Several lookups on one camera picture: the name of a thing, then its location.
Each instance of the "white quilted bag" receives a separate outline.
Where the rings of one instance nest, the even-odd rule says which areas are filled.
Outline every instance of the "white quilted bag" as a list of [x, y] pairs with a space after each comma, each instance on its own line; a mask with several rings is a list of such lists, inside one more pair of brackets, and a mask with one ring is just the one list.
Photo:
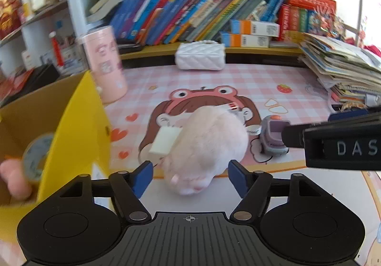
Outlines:
[[175, 62], [179, 69], [219, 71], [225, 66], [225, 45], [212, 40], [180, 44]]

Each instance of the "yellow cardboard box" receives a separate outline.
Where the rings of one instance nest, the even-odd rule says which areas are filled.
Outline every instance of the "yellow cardboard box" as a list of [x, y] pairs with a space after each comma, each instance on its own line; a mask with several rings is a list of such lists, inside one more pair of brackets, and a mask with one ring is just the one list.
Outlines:
[[14, 201], [0, 180], [0, 239], [16, 242], [22, 217], [72, 178], [110, 174], [110, 123], [89, 72], [32, 92], [1, 108], [0, 116], [0, 162], [22, 157], [31, 141], [55, 132], [32, 201]]

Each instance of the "blue gripper pad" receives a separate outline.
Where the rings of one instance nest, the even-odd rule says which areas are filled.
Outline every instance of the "blue gripper pad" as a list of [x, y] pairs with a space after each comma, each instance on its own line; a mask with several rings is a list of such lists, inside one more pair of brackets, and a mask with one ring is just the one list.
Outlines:
[[227, 174], [239, 196], [244, 198], [250, 189], [246, 181], [247, 175], [250, 173], [238, 162], [230, 161], [227, 167]]
[[150, 161], [145, 161], [130, 174], [130, 186], [137, 198], [142, 197], [153, 177], [154, 166]]

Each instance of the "stack of papers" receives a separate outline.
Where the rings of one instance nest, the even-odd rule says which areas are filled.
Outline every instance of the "stack of papers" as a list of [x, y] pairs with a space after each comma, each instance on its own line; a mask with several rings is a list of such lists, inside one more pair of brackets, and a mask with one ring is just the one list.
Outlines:
[[380, 57], [333, 38], [306, 33], [305, 38], [301, 60], [336, 102], [364, 103], [367, 94], [381, 95]]

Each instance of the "pink cup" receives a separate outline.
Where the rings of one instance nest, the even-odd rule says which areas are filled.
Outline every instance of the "pink cup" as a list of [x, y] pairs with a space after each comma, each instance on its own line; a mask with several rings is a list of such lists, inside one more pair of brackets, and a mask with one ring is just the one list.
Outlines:
[[103, 103], [114, 102], [127, 92], [127, 82], [111, 26], [96, 29], [79, 39]]

